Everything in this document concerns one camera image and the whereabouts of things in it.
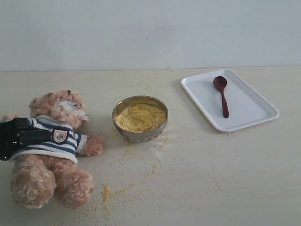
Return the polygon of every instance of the bowl rim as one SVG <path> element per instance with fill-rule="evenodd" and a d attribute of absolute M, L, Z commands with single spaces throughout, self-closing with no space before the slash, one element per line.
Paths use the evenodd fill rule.
<path fill-rule="evenodd" d="M 160 102 L 166 109 L 166 119 L 164 121 L 164 123 L 159 126 L 158 128 L 154 129 L 154 130 L 151 130 L 151 131 L 147 131 L 147 132 L 131 132 L 131 131 L 128 131 L 126 129 L 123 129 L 121 128 L 117 123 L 116 123 L 116 120 L 115 120 L 115 117 L 114 117 L 114 113 L 116 111 L 116 108 L 124 101 L 128 100 L 128 99 L 133 99 L 133 98 L 137 98 L 137 97 L 147 97 L 147 98 L 151 98 L 151 99 L 155 99 L 156 101 Z M 123 130 L 123 131 L 126 131 L 127 133 L 131 133 L 131 134 L 142 134 L 142 133 L 151 133 L 151 132 L 154 132 L 156 130 L 159 130 L 162 126 L 164 126 L 166 124 L 166 122 L 168 121 L 168 107 L 166 106 L 166 104 L 163 103 L 163 101 L 161 101 L 160 99 L 156 98 L 156 97 L 152 97 L 152 96 L 148 96 L 148 95 L 136 95 L 136 96 L 130 96 L 130 97 L 126 97 L 122 100 L 120 100 L 116 105 L 115 107 L 113 108 L 112 110 L 112 120 L 113 120 L 113 123 L 116 127 L 118 127 L 119 129 Z"/>

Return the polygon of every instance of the rectangular tray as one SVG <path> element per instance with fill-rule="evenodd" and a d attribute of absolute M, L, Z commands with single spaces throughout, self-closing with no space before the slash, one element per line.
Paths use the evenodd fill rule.
<path fill-rule="evenodd" d="M 224 94 L 229 118 L 222 114 L 222 97 L 213 79 L 227 79 Z M 279 110 L 231 70 L 218 70 L 183 78 L 181 85 L 210 123 L 219 131 L 232 132 L 279 117 Z"/>

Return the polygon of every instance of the tray rim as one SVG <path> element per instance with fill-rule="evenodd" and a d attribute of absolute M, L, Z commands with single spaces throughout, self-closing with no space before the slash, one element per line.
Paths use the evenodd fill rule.
<path fill-rule="evenodd" d="M 197 103 L 197 100 L 195 100 L 192 97 L 192 93 L 187 89 L 187 86 L 185 85 L 185 81 L 188 78 L 193 78 L 193 77 L 197 77 L 197 76 L 200 76 L 200 75 L 205 76 L 206 74 L 215 73 L 215 72 L 224 72 L 224 71 L 229 71 L 229 72 L 233 73 L 248 88 L 250 88 L 252 90 L 252 92 L 254 92 L 255 94 L 257 94 L 263 101 L 265 101 L 268 105 L 270 105 L 270 107 L 275 110 L 276 114 L 273 115 L 273 116 L 271 116 L 271 117 L 262 119 L 262 120 L 258 120 L 258 121 L 255 121 L 255 122 L 246 123 L 243 126 L 235 126 L 235 127 L 232 127 L 231 129 L 224 129 L 224 128 L 221 128 L 218 124 L 216 124 L 213 121 L 212 117 L 210 117 L 210 114 L 207 113 L 206 110 Z M 233 131 L 236 131 L 236 130 L 246 129 L 248 127 L 252 127 L 252 126 L 255 126 L 255 125 L 259 125 L 259 124 L 262 124 L 262 123 L 265 123 L 265 122 L 269 122 L 269 121 L 275 120 L 275 119 L 277 119 L 280 116 L 279 110 L 270 101 L 268 101 L 263 95 L 261 95 L 258 91 L 256 91 L 250 84 L 248 84 L 244 79 L 242 79 L 237 73 L 235 73 L 233 70 L 230 70 L 230 69 L 220 69 L 220 70 L 215 70 L 215 71 L 211 71 L 211 72 L 195 74 L 195 75 L 192 75 L 192 76 L 188 76 L 188 77 L 182 78 L 180 83 L 181 83 L 181 86 L 186 91 L 186 93 L 189 95 L 189 97 L 195 103 L 195 105 L 199 108 L 199 110 L 201 110 L 201 112 L 203 113 L 203 115 L 207 118 L 207 120 L 212 124 L 212 126 L 215 129 L 217 129 L 220 132 L 228 132 L 229 133 L 229 132 L 233 132 Z"/>

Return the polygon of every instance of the striped sweater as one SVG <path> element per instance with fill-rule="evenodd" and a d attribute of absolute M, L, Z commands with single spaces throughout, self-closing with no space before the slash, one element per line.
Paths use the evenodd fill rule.
<path fill-rule="evenodd" d="M 11 161 L 22 154 L 42 154 L 69 159 L 77 164 L 76 156 L 83 150 L 87 135 L 74 133 L 71 126 L 45 115 L 27 121 L 30 126 L 50 131 L 51 140 L 19 149 L 12 156 Z"/>

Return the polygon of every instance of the metal bowl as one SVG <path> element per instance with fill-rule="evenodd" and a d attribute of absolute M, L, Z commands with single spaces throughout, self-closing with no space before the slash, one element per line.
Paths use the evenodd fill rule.
<path fill-rule="evenodd" d="M 121 114 L 123 111 L 127 110 L 128 108 L 130 108 L 136 104 L 147 104 L 147 105 L 151 105 L 151 106 L 161 109 L 166 114 L 165 122 L 157 129 L 154 129 L 154 130 L 151 130 L 148 132 L 137 132 L 137 133 L 127 131 L 127 130 L 121 128 L 119 125 L 117 125 L 115 118 L 119 114 Z M 112 118 L 113 118 L 114 126 L 121 136 L 128 139 L 130 142 L 142 143 L 142 142 L 148 142 L 148 141 L 151 141 L 151 140 L 157 138 L 163 132 L 163 130 L 165 129 L 165 127 L 167 125 L 167 121 L 168 121 L 168 109 L 162 101 L 160 101 L 154 97 L 133 96 L 133 97 L 128 97 L 126 99 L 123 99 L 114 107 L 114 109 L 112 111 Z"/>

